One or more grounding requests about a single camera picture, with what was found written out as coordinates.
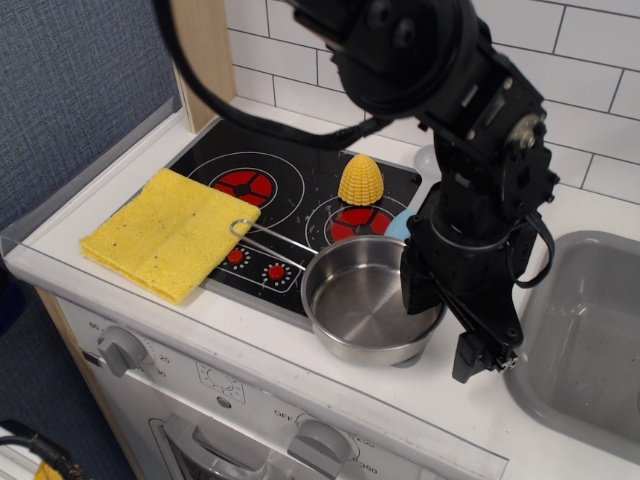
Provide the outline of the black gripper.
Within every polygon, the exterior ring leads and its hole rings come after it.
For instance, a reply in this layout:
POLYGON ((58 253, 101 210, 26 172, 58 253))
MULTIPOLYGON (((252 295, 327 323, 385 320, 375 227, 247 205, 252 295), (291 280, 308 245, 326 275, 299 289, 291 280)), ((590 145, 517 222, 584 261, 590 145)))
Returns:
POLYGON ((464 327, 459 336, 452 377, 460 383, 483 371, 509 369, 518 361, 523 332, 513 302, 539 235, 539 215, 532 213, 491 250, 458 248, 441 239, 432 219, 413 215, 407 222, 400 262, 403 304, 409 315, 444 304, 464 327))

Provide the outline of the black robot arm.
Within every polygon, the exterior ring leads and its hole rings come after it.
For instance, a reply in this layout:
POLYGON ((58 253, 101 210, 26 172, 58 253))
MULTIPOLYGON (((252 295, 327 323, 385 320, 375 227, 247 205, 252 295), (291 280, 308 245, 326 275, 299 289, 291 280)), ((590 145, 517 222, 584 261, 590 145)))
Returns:
POLYGON ((542 95, 492 44, 469 1, 297 1, 343 88, 379 120, 431 130, 441 177, 407 222, 401 257, 411 314, 444 304, 463 326, 459 382, 517 360, 512 300, 536 241, 554 241, 539 209, 558 176, 544 144, 542 95))

